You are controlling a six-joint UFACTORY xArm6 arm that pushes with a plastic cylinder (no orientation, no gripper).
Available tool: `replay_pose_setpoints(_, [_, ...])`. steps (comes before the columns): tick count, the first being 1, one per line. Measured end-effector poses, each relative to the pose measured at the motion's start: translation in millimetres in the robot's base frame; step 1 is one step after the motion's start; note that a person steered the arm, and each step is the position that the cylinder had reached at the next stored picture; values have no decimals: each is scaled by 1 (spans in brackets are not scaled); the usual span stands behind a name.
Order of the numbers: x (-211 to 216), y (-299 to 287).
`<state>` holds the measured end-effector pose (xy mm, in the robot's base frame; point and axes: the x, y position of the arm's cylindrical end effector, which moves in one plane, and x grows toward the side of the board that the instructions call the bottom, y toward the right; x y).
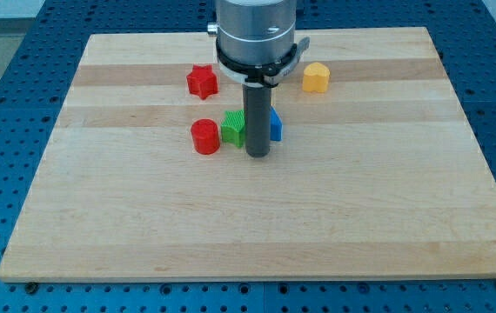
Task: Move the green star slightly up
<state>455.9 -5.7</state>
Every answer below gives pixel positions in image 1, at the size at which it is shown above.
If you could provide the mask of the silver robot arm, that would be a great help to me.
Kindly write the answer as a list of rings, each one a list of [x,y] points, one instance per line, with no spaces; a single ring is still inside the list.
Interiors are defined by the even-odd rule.
[[[297,67],[310,38],[295,41],[293,0],[216,0],[216,37],[221,70],[243,89],[245,151],[265,157],[271,144],[272,89]]]

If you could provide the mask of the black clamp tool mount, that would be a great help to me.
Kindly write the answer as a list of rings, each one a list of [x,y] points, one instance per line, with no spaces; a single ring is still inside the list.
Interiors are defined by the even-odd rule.
[[[251,88],[275,88],[297,67],[303,53],[309,48],[310,38],[294,43],[279,60],[265,64],[245,64],[234,61],[215,43],[220,69],[233,81]]]

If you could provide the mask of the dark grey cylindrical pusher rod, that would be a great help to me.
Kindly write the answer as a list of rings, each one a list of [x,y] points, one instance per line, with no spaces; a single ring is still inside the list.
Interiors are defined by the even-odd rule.
[[[265,157],[271,141],[271,89],[243,86],[245,150],[251,157]]]

